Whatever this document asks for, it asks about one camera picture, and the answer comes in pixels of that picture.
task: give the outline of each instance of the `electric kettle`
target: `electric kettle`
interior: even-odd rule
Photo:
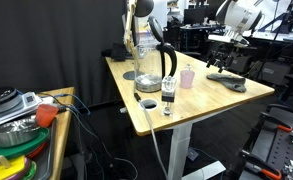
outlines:
[[[174,76],[177,57],[174,48],[164,42],[162,28],[153,16],[148,18],[148,24],[152,35],[160,44],[139,47],[144,57],[138,59],[134,66],[135,87],[142,92],[156,92],[161,89],[165,76]]]

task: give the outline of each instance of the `yellow object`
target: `yellow object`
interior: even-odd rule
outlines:
[[[7,160],[4,156],[0,156],[0,180],[6,179],[14,174],[17,174],[24,170],[24,168],[24,155],[11,160]]]

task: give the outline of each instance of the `wooden table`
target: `wooden table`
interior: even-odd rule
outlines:
[[[75,94],[75,88],[63,88],[52,91],[44,92],[50,95],[57,94]],[[63,104],[73,104],[74,98],[72,96],[59,97],[58,101]],[[50,176],[51,180],[60,179],[60,174],[63,167],[64,152],[66,147],[66,141],[68,136],[69,124],[71,121],[71,112],[65,111],[56,115],[57,125],[56,125],[56,136],[55,136],[55,149],[54,149],[54,165],[53,172]]]
[[[186,153],[190,140],[192,124],[240,104],[258,99],[274,93],[274,89],[257,82],[246,79],[245,93],[238,93],[227,89],[221,83],[206,78],[207,75],[218,73],[218,68],[211,66],[206,68],[206,63],[176,52],[177,70],[174,77],[177,78],[175,102],[172,104],[172,116],[162,115],[166,103],[161,101],[161,91],[154,93],[139,92],[141,99],[153,99],[157,101],[158,107],[149,111],[152,126],[155,131],[173,128],[174,133],[171,143],[170,164],[168,170],[169,179],[182,178],[186,160]],[[135,131],[144,136],[150,133],[149,125],[143,110],[134,98],[134,82],[123,78],[123,74],[132,71],[134,64],[132,60],[115,62],[106,58],[108,66],[113,74],[122,99],[126,105]],[[191,89],[180,88],[180,71],[190,64],[195,71],[193,87]]]

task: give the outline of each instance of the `floor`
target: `floor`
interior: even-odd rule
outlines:
[[[199,156],[194,161],[187,158],[184,175],[217,159],[227,170],[211,179],[233,179],[229,172],[236,169],[236,164],[241,161],[237,152],[246,142],[250,127],[256,124],[259,112],[264,111],[271,103],[278,103],[278,93],[275,92],[272,96],[243,104],[195,123],[191,133],[190,147],[195,149]],[[138,180],[164,180],[165,176],[158,163],[151,135],[137,136],[130,123],[129,115],[120,113],[119,110],[122,107],[124,107],[122,102],[115,102],[93,109],[91,116],[86,118],[86,122],[89,123],[87,129],[91,132],[87,133],[81,128],[82,140],[84,140],[82,144],[86,144],[84,149],[88,154],[85,158],[87,179],[112,180],[137,177]],[[171,136],[172,130],[156,132],[159,152],[166,171]]]

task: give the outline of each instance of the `pink cup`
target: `pink cup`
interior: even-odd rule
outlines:
[[[195,72],[191,70],[182,70],[180,72],[180,87],[189,89],[192,87]]]

